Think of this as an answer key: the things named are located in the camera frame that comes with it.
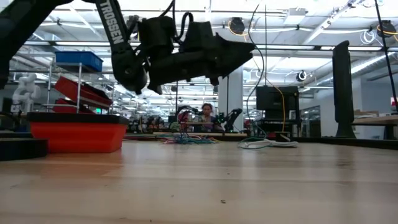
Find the pillar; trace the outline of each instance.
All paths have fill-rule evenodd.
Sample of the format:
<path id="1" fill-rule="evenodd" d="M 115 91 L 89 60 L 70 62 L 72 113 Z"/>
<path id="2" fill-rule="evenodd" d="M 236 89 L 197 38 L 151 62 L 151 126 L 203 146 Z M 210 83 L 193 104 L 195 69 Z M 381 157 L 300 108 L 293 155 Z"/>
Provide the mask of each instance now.
<path id="1" fill-rule="evenodd" d="M 227 82 L 228 78 L 219 78 L 218 111 L 227 115 L 233 109 L 243 109 L 243 67 L 237 68 L 229 74 L 228 111 L 227 111 Z M 234 131 L 243 130 L 243 113 L 236 118 Z"/>

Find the computer monitor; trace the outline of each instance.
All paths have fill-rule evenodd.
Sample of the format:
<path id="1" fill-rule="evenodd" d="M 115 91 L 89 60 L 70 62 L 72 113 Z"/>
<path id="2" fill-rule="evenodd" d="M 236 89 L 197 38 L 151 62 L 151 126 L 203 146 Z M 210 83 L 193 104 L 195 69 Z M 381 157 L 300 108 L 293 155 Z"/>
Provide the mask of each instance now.
<path id="1" fill-rule="evenodd" d="M 297 86 L 280 86 L 278 89 L 284 95 L 285 117 L 289 117 L 290 110 L 299 110 L 299 89 Z M 273 86 L 257 87 L 256 109 L 265 110 L 266 118 L 283 119 L 282 95 Z"/>
<path id="2" fill-rule="evenodd" d="M 354 121 L 353 86 L 349 41 L 333 49 L 333 88 L 335 97 L 335 120 L 338 123 L 336 137 L 355 138 L 351 123 Z"/>

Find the ceiling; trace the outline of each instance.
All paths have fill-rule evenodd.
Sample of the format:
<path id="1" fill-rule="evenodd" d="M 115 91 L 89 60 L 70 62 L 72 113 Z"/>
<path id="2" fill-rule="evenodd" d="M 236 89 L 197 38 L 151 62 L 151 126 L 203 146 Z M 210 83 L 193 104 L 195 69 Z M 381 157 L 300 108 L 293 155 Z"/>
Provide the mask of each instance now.
<path id="1" fill-rule="evenodd" d="M 0 0 L 0 6 L 5 7 L 9 4 L 9 0 Z M 232 17 L 242 17 L 243 22 L 249 26 L 252 11 L 256 8 L 258 0 L 177 0 L 176 1 L 176 25 L 181 26 L 181 18 L 183 13 L 192 12 L 196 21 L 211 21 L 213 32 L 219 33 L 220 36 L 227 40 L 233 41 L 250 41 L 247 37 L 232 34 L 228 28 L 228 22 Z M 344 6 L 348 2 L 360 2 L 356 0 L 279 0 L 279 1 L 262 1 L 254 15 L 251 36 L 253 41 L 258 45 L 267 44 L 267 52 L 262 49 L 263 55 L 267 55 L 267 79 L 275 85 L 298 85 L 298 86 L 317 86 L 320 80 L 331 77 L 331 52 L 316 50 L 296 50 L 289 46 L 278 46 L 272 49 L 274 45 L 321 45 L 333 46 L 344 40 L 349 40 L 351 46 L 381 46 L 380 37 L 375 35 L 374 31 L 367 32 L 370 27 L 375 28 L 377 25 L 377 14 L 374 7 L 374 1 L 363 1 L 355 4 L 355 7 L 345 10 Z M 139 15 L 140 17 L 155 17 L 170 4 L 168 1 L 150 0 L 150 1 L 132 1 L 119 0 L 123 16 Z M 343 8 L 342 13 L 336 16 L 336 10 Z M 398 25 L 397 12 L 398 2 L 396 0 L 384 0 L 384 5 L 380 6 L 380 12 L 383 19 L 391 20 L 392 24 Z M 289 9 L 300 10 L 305 9 L 305 17 L 297 19 L 288 16 Z M 329 24 L 324 29 L 317 29 L 322 24 L 328 23 L 328 18 L 334 15 L 333 19 L 329 19 Z M 285 24 L 285 20 L 291 19 L 291 24 Z M 102 23 L 94 4 L 75 0 L 70 4 L 57 7 L 46 18 L 43 24 L 35 32 L 36 40 L 57 40 L 63 42 L 85 41 L 85 42 L 102 42 L 107 41 Z M 387 40 L 390 47 L 398 47 L 398 41 L 393 37 Z M 108 83 L 115 82 L 111 74 L 111 61 L 109 47 L 87 47 L 86 46 L 69 46 L 59 44 L 59 50 L 90 50 L 94 51 L 104 60 L 104 70 L 109 74 L 85 76 L 86 82 Z M 262 67 L 262 58 L 257 52 L 253 52 L 254 58 L 243 65 L 244 67 L 244 96 L 247 96 L 252 90 L 260 73 L 258 67 Z M 382 55 L 380 51 L 352 51 L 352 62 L 366 62 L 370 58 Z M 37 68 L 41 70 L 48 69 L 51 63 L 53 53 L 46 50 L 45 47 L 26 45 L 20 49 L 19 55 L 15 60 L 19 63 L 13 63 L 12 69 L 21 69 L 21 65 L 26 68 Z M 308 80 L 303 83 L 296 81 L 296 74 L 300 71 L 306 71 Z M 367 78 L 382 75 L 385 72 L 383 67 L 378 70 L 369 71 L 363 75 Z M 58 71 L 55 76 L 62 75 L 63 71 Z M 204 78 L 195 78 L 193 83 L 198 85 L 188 86 L 184 84 L 178 89 L 179 95 L 182 97 L 180 104 L 189 104 L 200 106 L 204 101 L 211 101 L 217 107 L 217 99 L 213 97 L 213 87 L 209 81 Z M 115 96 L 119 98 L 118 106 L 124 105 L 120 113 L 153 113 L 166 116 L 175 109 L 174 92 L 171 92 L 171 86 L 164 86 L 165 94 L 159 96 L 149 90 L 145 90 L 143 95 L 131 100 L 134 96 L 122 86 L 115 88 Z M 303 96 L 311 97 L 314 89 L 309 89 L 303 93 Z M 255 99 L 249 99 L 250 109 L 255 107 Z"/>

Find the wooden table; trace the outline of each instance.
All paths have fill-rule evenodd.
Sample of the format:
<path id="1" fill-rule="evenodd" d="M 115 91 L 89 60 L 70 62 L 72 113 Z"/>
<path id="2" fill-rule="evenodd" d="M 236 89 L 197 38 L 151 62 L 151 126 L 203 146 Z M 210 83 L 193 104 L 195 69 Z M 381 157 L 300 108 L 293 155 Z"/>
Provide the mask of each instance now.
<path id="1" fill-rule="evenodd" d="M 353 126 L 384 126 L 386 129 L 386 139 L 393 140 L 394 127 L 398 125 L 398 115 L 381 116 L 375 118 L 359 118 L 352 123 Z"/>
<path id="2" fill-rule="evenodd" d="M 0 223 L 397 223 L 398 151 L 125 142 L 0 162 Z"/>

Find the black robotic arm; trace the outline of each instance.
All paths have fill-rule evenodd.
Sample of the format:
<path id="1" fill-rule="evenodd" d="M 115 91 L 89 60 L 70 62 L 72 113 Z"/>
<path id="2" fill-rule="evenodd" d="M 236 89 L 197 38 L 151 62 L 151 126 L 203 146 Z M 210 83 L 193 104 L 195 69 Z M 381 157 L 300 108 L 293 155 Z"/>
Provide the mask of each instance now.
<path id="1" fill-rule="evenodd" d="M 0 89 L 9 74 L 9 61 L 57 6 L 73 0 L 14 0 L 0 13 Z M 141 94 L 148 88 L 162 94 L 160 86 L 179 80 L 206 76 L 213 85 L 252 58 L 254 44 L 231 42 L 213 35 L 209 22 L 190 19 L 185 40 L 173 54 L 176 28 L 172 18 L 159 16 L 142 19 L 137 16 L 125 23 L 117 0 L 84 0 L 95 3 L 108 37 L 114 76 L 128 90 Z M 132 49 L 129 40 L 137 27 L 141 44 Z"/>

